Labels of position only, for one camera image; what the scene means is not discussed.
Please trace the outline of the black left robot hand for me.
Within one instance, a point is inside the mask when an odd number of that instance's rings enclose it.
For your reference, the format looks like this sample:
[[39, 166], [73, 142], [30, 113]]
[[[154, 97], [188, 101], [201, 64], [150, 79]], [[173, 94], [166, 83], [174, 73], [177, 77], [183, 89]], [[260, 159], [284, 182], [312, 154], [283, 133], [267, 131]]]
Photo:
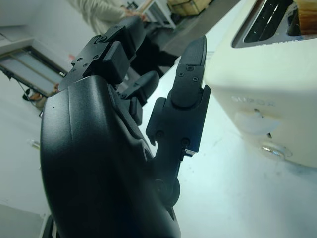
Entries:
[[62, 238], [179, 238], [173, 207], [184, 157], [199, 151], [211, 90], [203, 84], [207, 39], [181, 56], [172, 89], [156, 100], [146, 132], [151, 71], [122, 93], [146, 32], [128, 17], [94, 36], [72, 61], [41, 125], [42, 179]]

